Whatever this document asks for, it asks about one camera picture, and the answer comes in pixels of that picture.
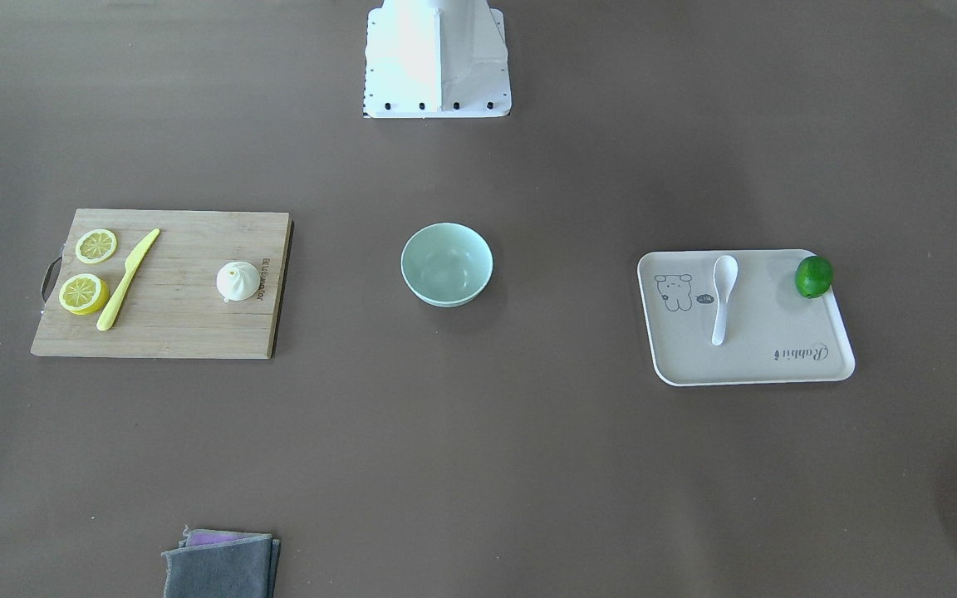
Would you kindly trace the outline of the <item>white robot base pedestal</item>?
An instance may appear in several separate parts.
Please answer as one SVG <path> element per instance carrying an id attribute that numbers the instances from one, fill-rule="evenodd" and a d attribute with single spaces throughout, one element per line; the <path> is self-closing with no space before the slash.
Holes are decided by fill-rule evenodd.
<path id="1" fill-rule="evenodd" d="M 512 112 L 504 16 L 486 1 L 385 1 L 367 14 L 362 116 Z"/>

